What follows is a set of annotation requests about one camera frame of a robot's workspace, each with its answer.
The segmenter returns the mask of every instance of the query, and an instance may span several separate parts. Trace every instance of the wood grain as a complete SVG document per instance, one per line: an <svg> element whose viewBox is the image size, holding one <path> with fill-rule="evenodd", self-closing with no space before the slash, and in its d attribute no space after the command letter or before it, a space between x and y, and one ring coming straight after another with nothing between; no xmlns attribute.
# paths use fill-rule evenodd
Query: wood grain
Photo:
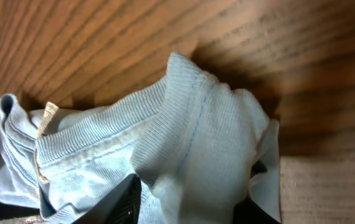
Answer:
<svg viewBox="0 0 355 224"><path fill-rule="evenodd" d="M355 0L0 0L0 96L109 105L191 55L281 121L284 223L355 223Z"/></svg>

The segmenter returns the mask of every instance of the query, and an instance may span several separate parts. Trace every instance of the black plastic piece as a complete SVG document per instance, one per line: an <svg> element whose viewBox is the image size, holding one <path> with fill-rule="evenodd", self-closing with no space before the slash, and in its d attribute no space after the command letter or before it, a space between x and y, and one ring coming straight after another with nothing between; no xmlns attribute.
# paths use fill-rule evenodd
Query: black plastic piece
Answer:
<svg viewBox="0 0 355 224"><path fill-rule="evenodd" d="M130 174L92 209L74 223L136 224L139 219L141 182Z"/></svg>
<svg viewBox="0 0 355 224"><path fill-rule="evenodd" d="M277 220L263 211L250 197L234 207L233 224L241 223L263 223L263 224L280 224Z"/></svg>

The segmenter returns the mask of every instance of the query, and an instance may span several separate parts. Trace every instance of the stitching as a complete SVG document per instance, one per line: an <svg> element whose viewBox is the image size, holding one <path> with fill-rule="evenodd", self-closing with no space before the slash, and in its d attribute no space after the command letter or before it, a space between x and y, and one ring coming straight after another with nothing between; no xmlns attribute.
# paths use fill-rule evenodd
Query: stitching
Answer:
<svg viewBox="0 0 355 224"><path fill-rule="evenodd" d="M9 135L7 135L7 138L10 139L15 145L17 145L18 148L21 148L24 152L30 152L31 154L34 153L34 149L26 146L23 142L19 142L19 141L15 140L12 136L9 136Z"/></svg>
<svg viewBox="0 0 355 224"><path fill-rule="evenodd" d="M173 175L173 178L175 179L181 172L182 170L182 167L183 165L186 163L186 160L187 158L189 157L189 154L190 154L190 151L191 151L191 147L192 147L192 142L194 140L194 136L196 135L197 133L197 128L198 128L198 125L199 125L199 122L200 122L200 119L202 117L202 114L204 112L204 106L205 106L205 102L207 101L208 97L209 97L209 94L211 93L211 91L214 89L215 87L215 84L212 85L212 87L209 89L206 97L204 97L202 103L201 103L201 110L200 110L200 113L199 113L199 116L197 118L197 121L196 121L196 125L194 127L194 131L193 131L193 134L191 135L191 138L190 138L190 142L189 142L189 147L187 148L187 151L186 151L186 154L184 155L184 158L183 160L179 163L179 165L177 166L177 169ZM164 194L165 194L165 190L172 184L172 180L169 182L169 184L167 186L165 186L162 191L161 191L161 195L160 195L160 199L163 198Z"/></svg>
<svg viewBox="0 0 355 224"><path fill-rule="evenodd" d="M10 127L13 129L13 131L16 132L16 134L19 134L21 135L23 138L27 138L27 139L30 139L32 141L35 141L36 139L31 137L31 136L28 136L27 134L23 133L21 130L17 129L16 125L13 123L12 119L8 119L5 121L6 123L9 123L10 124Z"/></svg>
<svg viewBox="0 0 355 224"><path fill-rule="evenodd" d="M82 152L82 151L85 151L85 150L90 150L90 149L92 149L94 147L97 147L97 146L103 144L104 142L112 141L114 138L120 138L121 135L124 135L127 132L130 132L132 129L137 128L138 126L142 125L143 123L145 124L145 123L151 121L151 119L153 119L153 117L155 115L156 114L154 114L154 115L152 115L152 116L150 116L148 118L145 118L145 119L143 119L141 121L138 121L137 123L132 124L131 126L128 126L127 128L124 128L121 131L118 131L117 133L112 133L110 136L102 138L102 139L100 139L99 141L97 141L95 143L87 142L87 143L85 143L84 146L80 147L76 151L68 153L68 154L66 154L64 156L60 156L60 157L58 157L58 158L56 158L56 159L54 159L54 160L52 160L50 162L46 162L46 163L41 164L40 168L41 169L46 169L49 166L57 166L58 164L63 164L65 162L65 159L68 158L68 157L75 157L75 155L77 153L79 153L79 152Z"/></svg>
<svg viewBox="0 0 355 224"><path fill-rule="evenodd" d="M124 150L125 148L132 146L134 143L136 143L136 141L137 141L137 139L135 139L132 142L129 142L128 144L124 145L123 147L120 147L120 148L115 149L113 151L107 152L105 154L101 154L99 156L95 156L95 157L87 159L87 160L81 161L77 165L75 165L73 167L69 167L67 170L58 170L59 172L56 172L55 174L50 174L50 175L52 176L52 178L58 177L59 175L64 175L66 172L70 172L75 169L81 168L82 166L88 165L88 164L85 164L86 162L90 162L90 161L95 162L96 160L103 159L104 157L106 157L110 154L114 154L115 152L120 152L120 151Z"/></svg>
<svg viewBox="0 0 355 224"><path fill-rule="evenodd" d="M34 183L34 180L31 179L30 175L22 168L21 164L18 163L18 160L14 157L14 154L11 151L8 150L7 143L6 143L6 148L7 149L5 149L5 145L2 144L3 151L6 152L6 154L10 158L9 161L14 164L14 167L17 169L16 171L19 172L20 176L25 178L26 181L30 182L33 186L36 186L36 184Z"/></svg>
<svg viewBox="0 0 355 224"><path fill-rule="evenodd" d="M33 151L28 151L26 147L24 147L21 144L19 144L18 142L16 142L13 138L8 138L8 140L10 141L10 144L12 145L12 147L15 149L15 151L13 150L14 151L13 155L17 154L18 156L22 156L25 158L27 158L27 156L33 155L33 153L34 153Z"/></svg>

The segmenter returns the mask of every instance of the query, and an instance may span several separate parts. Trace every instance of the light blue fabric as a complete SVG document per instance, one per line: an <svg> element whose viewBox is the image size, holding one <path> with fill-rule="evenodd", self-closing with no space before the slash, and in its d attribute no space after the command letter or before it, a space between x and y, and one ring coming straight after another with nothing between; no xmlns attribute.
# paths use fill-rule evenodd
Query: light blue fabric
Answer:
<svg viewBox="0 0 355 224"><path fill-rule="evenodd" d="M154 85L111 106L59 110L36 139L42 116L14 95L0 99L1 202L70 223L135 172L139 223L230 223L248 192L280 221L278 122L251 93L231 91L180 54ZM48 184L37 181L35 148ZM268 172L250 180L257 160Z"/></svg>

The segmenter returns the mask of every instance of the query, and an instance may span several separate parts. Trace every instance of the crumpled cloth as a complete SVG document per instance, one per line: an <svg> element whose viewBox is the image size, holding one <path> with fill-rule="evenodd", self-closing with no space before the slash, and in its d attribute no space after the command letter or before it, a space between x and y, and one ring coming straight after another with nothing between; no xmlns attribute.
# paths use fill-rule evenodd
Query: crumpled cloth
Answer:
<svg viewBox="0 0 355 224"><path fill-rule="evenodd" d="M111 106L59 109L37 138L43 116L1 97L0 202L70 223L136 173L139 223L230 223L248 195L280 221L278 122L179 53L154 85ZM267 172L251 179L257 161Z"/></svg>

